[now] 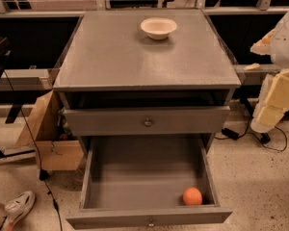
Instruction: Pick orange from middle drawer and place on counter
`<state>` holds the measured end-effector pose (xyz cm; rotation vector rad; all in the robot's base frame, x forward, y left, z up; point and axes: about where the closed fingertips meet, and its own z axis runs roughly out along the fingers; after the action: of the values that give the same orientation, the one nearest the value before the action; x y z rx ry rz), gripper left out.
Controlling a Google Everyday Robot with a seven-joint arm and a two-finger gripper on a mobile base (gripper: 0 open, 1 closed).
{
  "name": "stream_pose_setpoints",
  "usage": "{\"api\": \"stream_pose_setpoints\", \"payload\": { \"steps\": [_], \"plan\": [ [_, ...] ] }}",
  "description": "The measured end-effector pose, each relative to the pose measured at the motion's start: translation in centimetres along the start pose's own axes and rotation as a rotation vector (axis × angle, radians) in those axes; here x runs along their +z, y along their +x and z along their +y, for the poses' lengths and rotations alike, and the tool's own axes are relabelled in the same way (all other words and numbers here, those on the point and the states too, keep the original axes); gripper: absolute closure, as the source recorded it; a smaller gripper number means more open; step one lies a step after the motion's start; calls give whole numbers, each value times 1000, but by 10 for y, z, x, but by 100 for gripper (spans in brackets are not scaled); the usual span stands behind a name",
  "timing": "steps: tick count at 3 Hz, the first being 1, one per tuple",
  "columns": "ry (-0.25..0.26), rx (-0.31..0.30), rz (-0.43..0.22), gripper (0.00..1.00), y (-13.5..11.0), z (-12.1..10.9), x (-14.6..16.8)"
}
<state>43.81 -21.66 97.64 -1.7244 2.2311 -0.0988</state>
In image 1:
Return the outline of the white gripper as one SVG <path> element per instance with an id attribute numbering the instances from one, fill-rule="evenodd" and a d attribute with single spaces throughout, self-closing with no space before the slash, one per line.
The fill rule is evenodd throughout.
<path id="1" fill-rule="evenodd" d="M 268 32 L 254 43 L 250 52 L 257 55 L 272 55 L 271 39 L 275 30 Z M 268 133 L 289 111 L 289 68 L 277 75 L 267 74 L 254 108 L 250 128 L 257 133 Z"/>

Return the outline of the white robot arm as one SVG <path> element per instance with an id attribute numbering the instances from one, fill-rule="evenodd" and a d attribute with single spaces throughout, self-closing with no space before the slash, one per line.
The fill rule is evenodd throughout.
<path id="1" fill-rule="evenodd" d="M 250 124 L 253 131 L 267 133 L 289 111 L 289 11 L 250 51 L 269 55 L 272 63 L 281 67 L 277 75 L 268 74 L 263 81 Z"/>

